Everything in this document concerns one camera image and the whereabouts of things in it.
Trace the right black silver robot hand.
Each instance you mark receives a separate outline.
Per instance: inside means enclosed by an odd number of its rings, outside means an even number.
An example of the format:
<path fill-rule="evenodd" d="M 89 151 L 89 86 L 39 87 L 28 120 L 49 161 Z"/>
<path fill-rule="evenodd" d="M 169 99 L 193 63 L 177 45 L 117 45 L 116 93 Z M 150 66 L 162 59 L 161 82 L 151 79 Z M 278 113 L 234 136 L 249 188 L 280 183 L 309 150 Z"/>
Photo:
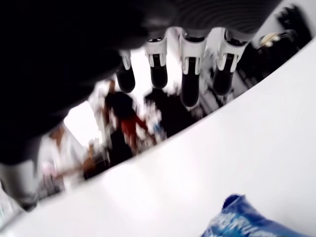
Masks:
<path fill-rule="evenodd" d="M 0 3 L 0 183 L 25 211 L 39 200 L 44 134 L 119 73 L 129 92 L 128 53 L 144 46 L 155 87 L 163 87 L 166 31 L 181 28 L 181 99 L 198 100 L 210 31 L 220 27 L 215 91 L 225 95 L 246 45 L 277 0 L 3 0 Z"/>

